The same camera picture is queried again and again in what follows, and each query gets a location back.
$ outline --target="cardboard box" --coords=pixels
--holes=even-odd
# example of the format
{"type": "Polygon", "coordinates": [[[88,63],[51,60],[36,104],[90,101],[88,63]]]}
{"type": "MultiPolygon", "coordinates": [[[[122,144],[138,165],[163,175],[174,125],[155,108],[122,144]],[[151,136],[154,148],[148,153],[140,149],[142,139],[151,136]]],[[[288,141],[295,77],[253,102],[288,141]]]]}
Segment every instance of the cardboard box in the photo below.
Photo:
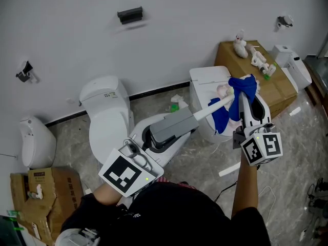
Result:
{"type": "MultiPolygon", "coordinates": [[[[262,53],[269,65],[273,64],[274,60],[258,41],[247,41],[247,43],[259,46],[256,50],[262,53]]],[[[233,49],[233,42],[221,42],[214,65],[227,67],[233,77],[253,74],[260,81],[260,96],[269,106],[271,118],[274,118],[296,99],[297,93],[280,67],[277,67],[270,80],[265,80],[259,69],[251,64],[251,59],[251,54],[246,59],[237,56],[233,49]]]]}
{"type": "Polygon", "coordinates": [[[29,182],[27,175],[10,174],[11,197],[16,211],[21,211],[25,201],[27,200],[27,192],[29,191],[29,182]]]}
{"type": "Polygon", "coordinates": [[[80,204],[83,191],[79,175],[66,168],[37,169],[28,172],[28,181],[30,191],[35,193],[41,184],[43,199],[28,198],[18,222],[32,236],[52,246],[62,224],[80,204]]]}

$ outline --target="toilet seat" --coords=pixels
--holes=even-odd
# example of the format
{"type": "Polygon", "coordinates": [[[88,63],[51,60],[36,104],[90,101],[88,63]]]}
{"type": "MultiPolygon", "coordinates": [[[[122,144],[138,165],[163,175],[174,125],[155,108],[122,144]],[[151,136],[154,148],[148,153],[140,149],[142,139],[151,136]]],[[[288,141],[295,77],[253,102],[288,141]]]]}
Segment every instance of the toilet seat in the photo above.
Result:
{"type": "Polygon", "coordinates": [[[107,109],[95,115],[90,123],[89,140],[96,159],[104,164],[114,148],[123,146],[128,132],[121,109],[107,109]]]}
{"type": "Polygon", "coordinates": [[[23,147],[22,147],[22,161],[23,164],[29,168],[32,165],[32,159],[34,157],[34,136],[33,135],[25,135],[23,139],[23,147]]]}

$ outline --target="person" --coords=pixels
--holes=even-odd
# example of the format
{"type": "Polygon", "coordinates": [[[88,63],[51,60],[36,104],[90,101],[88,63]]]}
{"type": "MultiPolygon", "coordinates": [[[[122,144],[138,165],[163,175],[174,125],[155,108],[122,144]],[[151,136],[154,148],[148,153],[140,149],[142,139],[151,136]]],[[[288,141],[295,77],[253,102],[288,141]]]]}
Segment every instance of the person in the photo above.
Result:
{"type": "Polygon", "coordinates": [[[155,182],[136,196],[129,209],[117,206],[120,199],[120,193],[102,184],[82,197],[61,232],[92,229],[100,236],[99,245],[139,240],[143,244],[199,240],[218,245],[271,245],[257,210],[257,168],[250,167],[244,155],[231,219],[207,195],[186,184],[155,182]]]}

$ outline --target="white toilet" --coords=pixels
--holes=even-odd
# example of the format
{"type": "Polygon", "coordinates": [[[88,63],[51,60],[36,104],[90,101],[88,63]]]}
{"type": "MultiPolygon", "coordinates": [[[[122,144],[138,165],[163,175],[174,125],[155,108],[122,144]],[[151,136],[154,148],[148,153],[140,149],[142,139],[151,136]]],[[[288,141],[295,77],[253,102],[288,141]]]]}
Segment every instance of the white toilet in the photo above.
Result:
{"type": "Polygon", "coordinates": [[[19,123],[23,138],[23,164],[31,169],[51,167],[56,152],[56,138],[36,117],[23,118],[19,123]]]}
{"type": "Polygon", "coordinates": [[[308,69],[295,52],[293,52],[289,56],[286,68],[294,79],[298,90],[302,90],[312,83],[312,79],[310,73],[308,72],[308,69]]]}
{"type": "Polygon", "coordinates": [[[88,82],[79,98],[91,119],[91,150],[104,164],[113,148],[121,148],[134,128],[127,91],[117,77],[105,76],[88,82]]]}
{"type": "MultiPolygon", "coordinates": [[[[217,94],[217,87],[228,83],[231,74],[226,67],[206,67],[194,68],[189,71],[190,82],[190,108],[192,113],[208,107],[212,98],[219,97],[217,94]]],[[[229,119],[227,127],[221,133],[215,134],[215,124],[212,115],[199,121],[199,133],[207,141],[219,144],[232,138],[233,131],[241,122],[229,119]]]]}

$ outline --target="white wall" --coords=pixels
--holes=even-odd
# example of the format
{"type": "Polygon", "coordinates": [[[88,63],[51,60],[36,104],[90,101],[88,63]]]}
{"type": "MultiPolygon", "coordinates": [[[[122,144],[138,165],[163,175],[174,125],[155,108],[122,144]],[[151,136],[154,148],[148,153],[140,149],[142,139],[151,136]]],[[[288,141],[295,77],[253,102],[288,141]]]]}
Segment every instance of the white wall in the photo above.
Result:
{"type": "Polygon", "coordinates": [[[117,75],[129,95],[186,81],[240,28],[268,50],[283,43],[305,57],[326,35],[327,8],[328,0],[0,0],[1,105],[48,122],[80,111],[82,86],[100,75],[117,75]],[[139,6],[139,28],[122,26],[117,11],[139,6]],[[275,33],[284,12],[295,27],[275,33]],[[24,57],[38,85],[15,78],[24,57]]]}
{"type": "Polygon", "coordinates": [[[16,118],[0,111],[0,215],[6,216],[13,210],[10,190],[10,173],[27,172],[21,160],[22,137],[18,131],[16,118]]]}

